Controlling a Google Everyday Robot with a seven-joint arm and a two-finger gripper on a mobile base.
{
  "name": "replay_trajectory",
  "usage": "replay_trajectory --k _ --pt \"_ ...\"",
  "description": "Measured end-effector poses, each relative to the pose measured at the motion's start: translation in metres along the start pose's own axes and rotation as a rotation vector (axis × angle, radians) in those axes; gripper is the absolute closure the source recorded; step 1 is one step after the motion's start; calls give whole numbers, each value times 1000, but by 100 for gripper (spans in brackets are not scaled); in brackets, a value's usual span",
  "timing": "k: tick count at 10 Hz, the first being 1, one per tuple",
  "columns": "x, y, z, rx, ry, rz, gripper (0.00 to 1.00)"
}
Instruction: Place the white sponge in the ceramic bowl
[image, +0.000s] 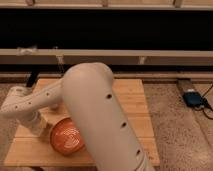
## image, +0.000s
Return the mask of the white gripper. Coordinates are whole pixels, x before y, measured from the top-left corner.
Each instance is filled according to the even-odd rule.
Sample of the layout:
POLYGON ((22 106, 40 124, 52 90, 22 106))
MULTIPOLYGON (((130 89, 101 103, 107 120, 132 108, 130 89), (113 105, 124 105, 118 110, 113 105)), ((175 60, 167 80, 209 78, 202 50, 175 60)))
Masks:
POLYGON ((39 111, 22 117, 20 123, 36 136, 41 136, 47 126, 46 119, 39 111))

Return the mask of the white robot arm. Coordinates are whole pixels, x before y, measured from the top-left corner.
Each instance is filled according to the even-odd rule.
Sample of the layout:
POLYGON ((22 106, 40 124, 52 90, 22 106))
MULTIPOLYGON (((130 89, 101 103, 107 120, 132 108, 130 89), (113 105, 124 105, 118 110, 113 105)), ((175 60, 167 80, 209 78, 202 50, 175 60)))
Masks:
POLYGON ((103 63, 77 64, 35 93, 12 88, 0 115, 28 120, 39 109, 63 102, 98 171, 155 171, 114 94, 113 81, 103 63))

